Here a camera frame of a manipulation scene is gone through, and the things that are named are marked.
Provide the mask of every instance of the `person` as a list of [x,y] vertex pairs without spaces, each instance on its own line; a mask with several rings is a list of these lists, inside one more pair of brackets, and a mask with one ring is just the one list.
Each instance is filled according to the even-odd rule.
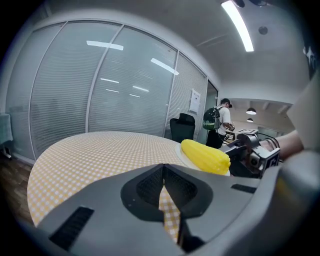
[[220,126],[217,130],[210,130],[206,140],[206,146],[220,149],[226,137],[226,130],[233,131],[235,128],[231,126],[231,116],[229,108],[232,108],[230,100],[224,98],[217,107],[220,113]]

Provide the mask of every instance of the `desk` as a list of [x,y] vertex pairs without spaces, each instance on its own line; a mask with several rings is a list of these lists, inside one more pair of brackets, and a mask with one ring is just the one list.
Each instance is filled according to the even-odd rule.
[[[169,163],[185,166],[175,153],[178,143],[163,137],[121,131],[83,133],[50,146],[37,159],[27,186],[33,223],[85,186],[140,167]],[[159,209],[164,228],[176,241],[180,212],[163,187]]]

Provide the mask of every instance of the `black office chair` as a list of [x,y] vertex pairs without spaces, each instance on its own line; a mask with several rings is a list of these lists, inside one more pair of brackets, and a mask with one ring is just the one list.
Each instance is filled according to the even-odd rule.
[[192,115],[180,113],[179,119],[170,119],[171,138],[181,143],[185,139],[194,139],[196,123]]

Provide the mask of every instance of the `corn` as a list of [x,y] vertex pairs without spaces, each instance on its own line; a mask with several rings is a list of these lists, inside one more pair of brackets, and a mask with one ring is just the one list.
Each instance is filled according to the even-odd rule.
[[219,149],[203,145],[191,139],[183,140],[181,149],[204,172],[225,175],[229,170],[230,158]]

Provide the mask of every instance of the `doorway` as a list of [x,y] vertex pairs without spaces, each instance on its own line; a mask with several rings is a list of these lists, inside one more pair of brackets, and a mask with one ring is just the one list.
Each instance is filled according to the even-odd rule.
[[[218,104],[218,91],[214,87],[214,85],[208,80],[204,113],[208,109],[216,107],[217,104]],[[199,131],[197,141],[205,145],[207,142],[207,135],[208,135],[208,130],[204,129],[201,124],[201,129]]]

